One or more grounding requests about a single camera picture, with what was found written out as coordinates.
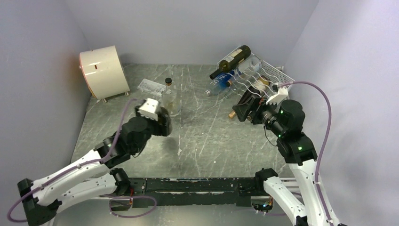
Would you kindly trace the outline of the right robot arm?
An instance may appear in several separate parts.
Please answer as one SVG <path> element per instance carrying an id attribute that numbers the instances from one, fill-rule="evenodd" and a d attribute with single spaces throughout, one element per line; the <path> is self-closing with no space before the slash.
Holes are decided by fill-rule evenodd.
<path id="1" fill-rule="evenodd" d="M 305 113 L 295 100 L 268 105 L 261 98 L 251 97 L 232 108 L 239 121 L 251 120 L 276 137 L 276 146 L 292 171 L 302 200 L 282 183 L 273 169 L 256 172 L 254 190 L 268 194 L 281 207 L 294 226 L 341 226 L 318 172 L 318 155 L 311 139 L 303 130 Z"/>

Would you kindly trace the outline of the dark primitivo wine bottle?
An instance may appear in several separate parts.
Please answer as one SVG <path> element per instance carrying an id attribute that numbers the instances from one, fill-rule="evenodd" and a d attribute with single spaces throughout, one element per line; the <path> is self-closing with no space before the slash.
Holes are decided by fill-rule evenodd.
<path id="1" fill-rule="evenodd" d="M 158 114 L 158 124 L 160 127 L 160 135 L 167 137 L 172 132 L 172 123 L 171 118 L 168 111 L 164 108 L 161 108 L 160 113 Z"/>

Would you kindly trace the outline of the clear bottle black cap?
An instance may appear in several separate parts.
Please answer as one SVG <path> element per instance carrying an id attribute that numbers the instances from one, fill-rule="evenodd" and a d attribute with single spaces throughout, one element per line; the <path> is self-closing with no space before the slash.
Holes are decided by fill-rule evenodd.
<path id="1" fill-rule="evenodd" d="M 175 117 L 181 112 L 181 98 L 178 90 L 170 77 L 165 79 L 166 88 L 162 93 L 163 107 L 168 111 L 170 117 Z"/>

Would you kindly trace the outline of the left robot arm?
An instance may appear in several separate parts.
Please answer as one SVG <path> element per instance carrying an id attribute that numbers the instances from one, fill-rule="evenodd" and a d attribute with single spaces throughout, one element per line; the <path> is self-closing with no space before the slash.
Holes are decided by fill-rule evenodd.
<path id="1" fill-rule="evenodd" d="M 117 165 L 138 157 L 151 137 L 171 133 L 171 119 L 164 107 L 143 104 L 136 106 L 135 112 L 112 136 L 75 162 L 41 179 L 18 182 L 28 225 L 43 225 L 64 209 L 92 197 L 129 192 L 128 177 Z"/>

